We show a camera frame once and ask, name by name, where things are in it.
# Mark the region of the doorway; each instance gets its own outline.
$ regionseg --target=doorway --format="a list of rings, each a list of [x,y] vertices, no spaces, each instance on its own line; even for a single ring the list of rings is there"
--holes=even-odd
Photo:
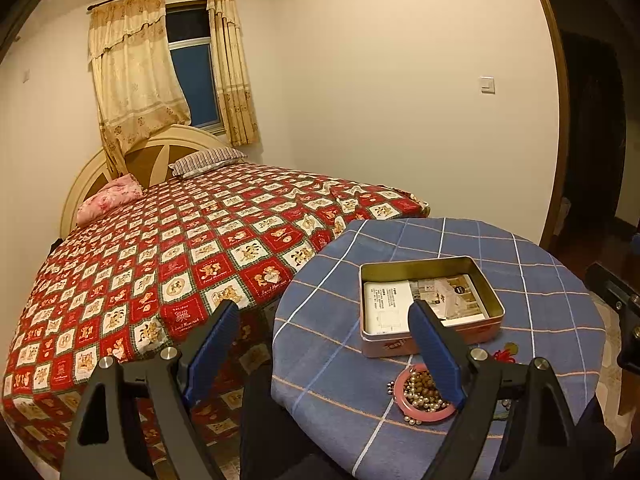
[[[551,252],[583,279],[615,224],[625,164],[625,101],[613,47],[580,34],[561,35],[571,109],[562,192],[568,213]]]

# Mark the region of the open tin box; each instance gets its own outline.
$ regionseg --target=open tin box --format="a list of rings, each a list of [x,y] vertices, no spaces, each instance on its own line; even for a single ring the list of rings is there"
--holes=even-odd
[[[466,274],[478,295],[487,318],[470,320],[454,325],[467,344],[481,343],[493,338],[502,323],[504,307],[495,291],[469,256],[411,260],[408,262],[383,262],[360,266],[360,337],[362,353],[366,357],[391,357],[419,353],[409,331],[393,333],[369,333],[366,327],[364,284],[389,283],[404,280],[432,280]]]

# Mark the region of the light switch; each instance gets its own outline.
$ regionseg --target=light switch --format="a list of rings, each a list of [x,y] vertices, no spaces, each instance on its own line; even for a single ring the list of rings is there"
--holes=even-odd
[[[493,77],[480,78],[480,91],[483,94],[495,94],[495,83]]]

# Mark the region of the instruction booklet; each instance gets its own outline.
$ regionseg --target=instruction booklet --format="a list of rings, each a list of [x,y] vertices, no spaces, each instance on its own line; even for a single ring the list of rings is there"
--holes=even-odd
[[[372,335],[409,332],[407,314],[414,300],[429,303],[444,326],[489,317],[467,274],[429,280],[365,282],[365,331]]]

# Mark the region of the round table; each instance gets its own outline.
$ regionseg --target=round table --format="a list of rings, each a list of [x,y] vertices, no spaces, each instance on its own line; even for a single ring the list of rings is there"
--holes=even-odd
[[[369,359],[360,351],[359,266],[469,255],[505,308],[490,353],[547,358],[577,420],[602,362],[602,320],[582,282],[537,245],[484,222],[451,218],[353,221],[294,277],[276,313],[273,398],[342,468],[366,480],[422,477],[453,417],[409,426],[386,384],[419,355]],[[505,422],[494,421],[476,467],[486,478]]]

